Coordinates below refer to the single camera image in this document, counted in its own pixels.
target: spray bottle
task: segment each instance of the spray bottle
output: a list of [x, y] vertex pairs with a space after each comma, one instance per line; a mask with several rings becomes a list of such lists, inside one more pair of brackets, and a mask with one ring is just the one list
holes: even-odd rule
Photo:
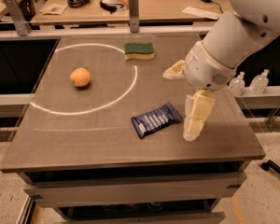
[[264, 71], [261, 73], [261, 75], [257, 75], [253, 78], [249, 89], [256, 94], [261, 94], [264, 92], [266, 87], [269, 84], [268, 74], [269, 70], [264, 69]]
[[245, 87], [244, 74], [245, 72], [240, 72], [240, 75], [233, 78], [228, 86], [234, 96], [240, 96]]

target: green and yellow sponge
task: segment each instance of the green and yellow sponge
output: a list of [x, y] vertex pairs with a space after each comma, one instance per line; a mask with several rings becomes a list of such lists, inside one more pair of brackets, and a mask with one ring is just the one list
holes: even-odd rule
[[125, 60], [151, 60], [155, 58], [152, 43], [127, 43], [124, 45]]

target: black object on floor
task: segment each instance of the black object on floor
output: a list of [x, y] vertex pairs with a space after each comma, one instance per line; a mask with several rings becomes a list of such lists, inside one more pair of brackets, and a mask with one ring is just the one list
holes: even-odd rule
[[280, 174], [280, 167], [274, 163], [273, 161], [263, 162], [260, 166], [264, 171], [269, 171], [270, 168], [275, 170], [278, 174]]

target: robotic hand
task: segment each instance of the robotic hand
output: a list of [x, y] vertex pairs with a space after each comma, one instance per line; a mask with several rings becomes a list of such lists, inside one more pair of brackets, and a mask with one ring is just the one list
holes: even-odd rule
[[249, 55], [280, 36], [280, 0], [230, 2], [235, 13], [223, 13], [185, 60], [185, 78], [190, 86], [198, 90], [186, 99], [186, 140], [199, 136], [214, 106], [212, 92], [225, 87], [236, 75], [236, 68]]

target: floor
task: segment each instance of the floor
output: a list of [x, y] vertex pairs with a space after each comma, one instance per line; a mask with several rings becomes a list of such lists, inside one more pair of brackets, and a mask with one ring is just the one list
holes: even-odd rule
[[[280, 166], [280, 119], [270, 132], [264, 122], [249, 119], [267, 156], [263, 161], [252, 161], [246, 168], [247, 180], [232, 198], [223, 198], [214, 211], [225, 212], [222, 224], [280, 224], [280, 175], [259, 166], [267, 160]], [[0, 163], [10, 142], [0, 142]], [[14, 174], [0, 172], [0, 224], [15, 224], [27, 198], [22, 191], [23, 181]], [[33, 224], [63, 222], [52, 209], [37, 208]]]

